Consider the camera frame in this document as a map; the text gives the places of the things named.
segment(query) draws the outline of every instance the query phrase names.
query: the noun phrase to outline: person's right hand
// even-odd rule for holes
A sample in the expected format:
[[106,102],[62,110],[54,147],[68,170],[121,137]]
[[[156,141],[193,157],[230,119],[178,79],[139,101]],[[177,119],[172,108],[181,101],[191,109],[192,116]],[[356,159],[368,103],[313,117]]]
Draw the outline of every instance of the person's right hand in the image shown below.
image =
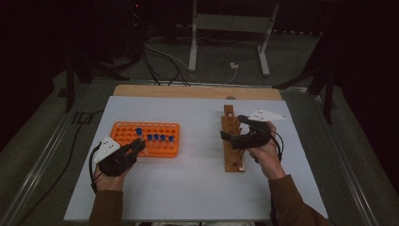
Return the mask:
[[[274,131],[271,133],[271,135],[275,137],[275,132],[277,130],[276,126],[270,121],[267,121],[266,123],[270,130]],[[273,139],[270,139],[260,148],[250,148],[247,150],[249,151],[249,155],[251,157],[258,160],[262,167],[262,172],[268,180],[277,180],[285,176],[284,169],[279,161],[277,146]]]

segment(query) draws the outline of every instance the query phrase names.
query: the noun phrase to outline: person's left hand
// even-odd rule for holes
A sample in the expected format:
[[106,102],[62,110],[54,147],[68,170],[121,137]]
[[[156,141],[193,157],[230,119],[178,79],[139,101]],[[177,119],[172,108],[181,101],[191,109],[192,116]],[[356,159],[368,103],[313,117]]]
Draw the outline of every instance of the person's left hand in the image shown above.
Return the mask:
[[105,174],[101,174],[101,171],[99,169],[99,166],[96,167],[96,170],[94,171],[94,178],[97,178],[98,175],[100,175],[96,181],[95,184],[97,186],[97,191],[101,190],[117,190],[117,191],[122,191],[123,190],[123,182],[126,174],[130,171],[132,167],[127,169],[123,174],[120,176],[116,177],[109,177]]

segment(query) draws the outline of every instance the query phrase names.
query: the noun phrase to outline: metal stand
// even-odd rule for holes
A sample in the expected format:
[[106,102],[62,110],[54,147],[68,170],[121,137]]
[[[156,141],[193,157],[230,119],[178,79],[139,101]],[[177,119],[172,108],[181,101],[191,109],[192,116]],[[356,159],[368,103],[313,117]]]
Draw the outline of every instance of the metal stand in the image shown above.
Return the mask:
[[197,30],[226,30],[226,31],[244,31],[263,33],[264,40],[262,45],[258,46],[259,61],[261,63],[262,75],[268,76],[270,74],[267,65],[264,51],[270,38],[273,29],[273,24],[276,19],[279,4],[275,4],[270,17],[247,17],[247,16],[232,16],[232,15],[214,15],[197,13],[197,0],[193,0],[193,31],[191,38],[190,59],[188,62],[188,70],[194,72],[197,65]]

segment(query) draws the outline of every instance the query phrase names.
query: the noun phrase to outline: sleeve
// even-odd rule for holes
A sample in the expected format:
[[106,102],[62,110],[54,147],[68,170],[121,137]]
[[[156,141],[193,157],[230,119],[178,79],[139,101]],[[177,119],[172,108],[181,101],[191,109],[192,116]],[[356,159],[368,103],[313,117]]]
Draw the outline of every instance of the sleeve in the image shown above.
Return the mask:
[[269,188],[278,213],[279,226],[328,226],[322,215],[302,201],[291,175],[269,181]]
[[123,192],[98,191],[91,210],[90,226],[120,226],[123,210]]

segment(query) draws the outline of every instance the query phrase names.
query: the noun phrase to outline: wooden edge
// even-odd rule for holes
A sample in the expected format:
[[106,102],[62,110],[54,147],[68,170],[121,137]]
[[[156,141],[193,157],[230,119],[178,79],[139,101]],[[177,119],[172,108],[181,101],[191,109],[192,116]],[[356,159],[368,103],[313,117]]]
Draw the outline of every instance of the wooden edge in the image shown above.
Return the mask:
[[282,100],[278,89],[271,88],[229,88],[229,87],[183,87],[118,85],[114,96],[202,98],[237,100]]

